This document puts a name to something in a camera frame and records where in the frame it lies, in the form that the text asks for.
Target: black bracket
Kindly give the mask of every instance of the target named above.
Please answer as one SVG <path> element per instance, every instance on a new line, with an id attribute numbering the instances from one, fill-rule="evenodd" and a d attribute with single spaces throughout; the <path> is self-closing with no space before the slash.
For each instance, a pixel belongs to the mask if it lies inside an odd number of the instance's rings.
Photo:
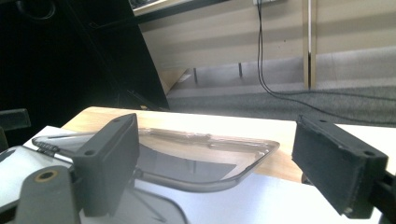
<path id="1" fill-rule="evenodd" d="M 121 194 L 133 184 L 138 157 L 136 114 L 111 120 L 72 157 L 70 170 L 51 166 L 24 180 L 17 223 L 79 223 L 81 208 L 87 217 L 114 215 Z"/>
<path id="2" fill-rule="evenodd" d="M 332 123 L 300 116 L 292 159 L 340 215 L 369 218 L 375 206 L 396 223 L 395 177 L 381 151 Z"/>
<path id="3" fill-rule="evenodd" d="M 5 131 L 27 128 L 30 126 L 29 114 L 26 109 L 0 111 L 0 152 L 8 149 Z"/>

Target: transparent plastic tray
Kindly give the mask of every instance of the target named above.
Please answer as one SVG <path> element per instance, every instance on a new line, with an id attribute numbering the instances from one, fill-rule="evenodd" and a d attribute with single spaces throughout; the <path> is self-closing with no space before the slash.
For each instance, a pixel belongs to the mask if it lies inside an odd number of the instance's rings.
<path id="1" fill-rule="evenodd" d="M 32 140 L 47 154 L 72 158 L 94 133 L 40 136 Z M 192 192 L 229 189 L 240 183 L 279 143 L 209 133 L 139 129 L 140 156 L 134 176 Z"/>

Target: wooden surface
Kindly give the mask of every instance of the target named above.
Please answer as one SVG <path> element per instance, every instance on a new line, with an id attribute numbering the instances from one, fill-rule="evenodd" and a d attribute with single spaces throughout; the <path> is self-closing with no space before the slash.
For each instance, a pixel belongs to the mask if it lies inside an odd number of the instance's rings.
<path id="1" fill-rule="evenodd" d="M 245 119 L 208 115 L 151 112 L 140 110 L 89 107 L 67 122 L 63 128 L 76 132 L 98 131 L 112 119 L 136 113 L 139 128 L 167 129 L 188 133 L 212 133 L 233 137 L 267 139 L 280 148 L 256 170 L 262 175 L 300 182 L 302 171 L 291 160 L 296 123 L 274 119 Z M 339 125 L 390 156 L 388 171 L 396 172 L 394 158 L 396 129 Z"/>

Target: beige wall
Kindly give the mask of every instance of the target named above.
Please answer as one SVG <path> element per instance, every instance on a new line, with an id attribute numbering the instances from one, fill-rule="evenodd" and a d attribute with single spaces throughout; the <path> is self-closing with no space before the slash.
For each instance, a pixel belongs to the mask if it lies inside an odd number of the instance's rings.
<path id="1" fill-rule="evenodd" d="M 307 35 L 303 3 L 307 1 L 278 0 L 263 6 L 265 59 L 307 58 L 303 44 L 303 32 Z M 311 1 L 316 3 L 313 55 L 396 46 L 395 0 Z M 251 0 L 230 0 L 140 28 L 165 92 L 187 68 L 257 60 L 259 20 Z"/>
<path id="2" fill-rule="evenodd" d="M 317 1 L 317 52 L 396 45 L 395 0 Z"/>
<path id="3" fill-rule="evenodd" d="M 264 57 L 302 56 L 302 3 L 262 8 Z M 257 60 L 259 19 L 252 1 L 231 0 L 140 25 L 165 92 L 184 69 Z"/>

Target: gray carpet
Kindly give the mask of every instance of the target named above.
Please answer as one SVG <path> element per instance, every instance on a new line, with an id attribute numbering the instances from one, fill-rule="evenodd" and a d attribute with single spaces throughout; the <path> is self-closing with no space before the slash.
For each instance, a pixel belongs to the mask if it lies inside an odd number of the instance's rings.
<path id="1" fill-rule="evenodd" d="M 171 111 L 179 113 L 283 120 L 296 120 L 297 116 L 302 114 L 308 117 L 326 119 L 333 123 L 396 127 L 396 87 L 358 88 L 335 91 L 387 97 L 394 99 L 394 101 L 314 93 L 287 96 L 337 115 L 364 121 L 351 121 L 329 116 L 305 105 L 276 99 L 265 92 L 224 96 L 168 98 L 168 102 Z"/>

